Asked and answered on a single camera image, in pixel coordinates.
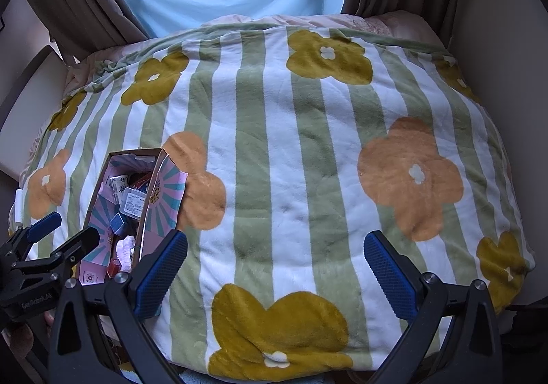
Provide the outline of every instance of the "box of items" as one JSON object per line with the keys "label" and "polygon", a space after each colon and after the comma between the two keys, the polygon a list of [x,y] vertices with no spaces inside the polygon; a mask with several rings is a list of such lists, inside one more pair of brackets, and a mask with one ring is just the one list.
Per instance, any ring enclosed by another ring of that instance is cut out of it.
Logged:
{"label": "box of items", "polygon": [[79,264],[83,285],[130,271],[156,249],[176,227],[186,178],[162,149],[109,154],[84,220],[100,240]]}

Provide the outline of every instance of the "open box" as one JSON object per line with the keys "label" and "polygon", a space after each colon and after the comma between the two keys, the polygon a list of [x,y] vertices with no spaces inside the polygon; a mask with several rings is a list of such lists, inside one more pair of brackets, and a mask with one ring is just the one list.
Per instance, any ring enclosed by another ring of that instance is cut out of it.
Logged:
{"label": "open box", "polygon": [[132,265],[153,252],[177,224],[177,215],[187,173],[181,172],[163,149],[139,149],[110,153],[89,204],[84,228],[99,232],[99,244],[81,260],[77,275],[83,285],[102,283],[112,258],[116,258],[116,236],[109,231],[110,222],[120,211],[108,181],[111,177],[152,172],[144,198],[142,215],[135,234]]}

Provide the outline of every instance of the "orange flower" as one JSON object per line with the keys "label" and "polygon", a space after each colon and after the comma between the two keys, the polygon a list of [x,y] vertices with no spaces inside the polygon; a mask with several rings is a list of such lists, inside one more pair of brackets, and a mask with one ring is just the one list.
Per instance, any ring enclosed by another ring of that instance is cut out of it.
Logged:
{"label": "orange flower", "polygon": [[480,103],[480,99],[474,95],[472,89],[464,82],[464,77],[455,59],[444,57],[443,59],[435,60],[434,65],[438,70],[439,76],[442,77],[449,87],[455,89],[458,93],[462,93],[462,95],[472,101]]}
{"label": "orange flower", "polygon": [[202,139],[192,132],[177,132],[163,148],[177,168],[188,173],[177,229],[183,231],[187,225],[197,230],[215,228],[225,214],[226,189],[221,179],[206,171]]}
{"label": "orange flower", "polygon": [[142,63],[130,87],[122,94],[120,103],[129,106],[142,100],[151,106],[165,100],[175,88],[181,72],[188,66],[188,57],[177,50],[161,61],[151,57]]}
{"label": "orange flower", "polygon": [[221,349],[209,358],[210,375],[283,381],[352,367],[342,353],[349,339],[344,316],[308,291],[288,294],[265,309],[247,290],[227,284],[211,311]]}
{"label": "orange flower", "polygon": [[82,103],[85,97],[85,92],[78,92],[76,95],[68,99],[64,99],[61,110],[53,114],[53,117],[51,117],[51,123],[48,126],[48,130],[53,131],[54,129],[57,129],[60,131],[61,129],[66,128],[75,117],[76,112],[78,111],[78,106]]}
{"label": "orange flower", "polygon": [[65,195],[65,171],[70,152],[62,149],[28,179],[28,211],[32,218],[44,217],[51,205],[61,206]]}
{"label": "orange flower", "polygon": [[365,145],[358,172],[365,193],[393,207],[399,229],[415,242],[437,236],[442,204],[458,202],[463,194],[459,170],[438,154],[432,131],[417,118],[399,118],[386,138]]}
{"label": "orange flower", "polygon": [[489,237],[481,239],[476,257],[481,272],[489,280],[488,289],[495,312],[500,313],[520,292],[527,263],[520,254],[516,238],[509,231],[500,235],[498,245]]}
{"label": "orange flower", "polygon": [[287,69],[304,78],[332,76],[347,84],[369,84],[373,68],[365,49],[349,38],[323,38],[309,30],[299,30],[287,39],[295,52],[287,60]]}

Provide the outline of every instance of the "screw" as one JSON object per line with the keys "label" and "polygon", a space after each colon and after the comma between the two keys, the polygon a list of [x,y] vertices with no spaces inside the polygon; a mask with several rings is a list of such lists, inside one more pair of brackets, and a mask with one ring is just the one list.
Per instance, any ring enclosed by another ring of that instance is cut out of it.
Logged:
{"label": "screw", "polygon": [[438,280],[438,277],[434,273],[424,273],[423,279],[427,284],[433,284]]}
{"label": "screw", "polygon": [[487,288],[487,285],[485,285],[485,282],[483,282],[483,280],[480,280],[480,279],[476,279],[474,281],[474,286],[478,289],[478,290],[485,290]]}
{"label": "screw", "polygon": [[114,282],[118,284],[123,284],[129,279],[129,275],[125,271],[120,271],[114,276]]}
{"label": "screw", "polygon": [[74,288],[77,283],[78,281],[74,277],[71,277],[70,279],[65,280],[65,288]]}

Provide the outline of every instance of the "floral blanket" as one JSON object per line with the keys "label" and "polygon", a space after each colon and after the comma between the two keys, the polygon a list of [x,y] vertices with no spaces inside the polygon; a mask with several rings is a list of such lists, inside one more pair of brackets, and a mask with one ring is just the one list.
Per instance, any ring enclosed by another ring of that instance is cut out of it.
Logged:
{"label": "floral blanket", "polygon": [[[382,230],[501,310],[534,260],[500,137],[446,51],[350,29],[216,25],[146,41],[65,99],[23,178],[47,256],[84,221],[106,155],[164,147],[188,172],[188,257],[147,326],[235,380],[376,369],[405,323],[363,255]],[[431,349],[447,331],[444,321]]]}

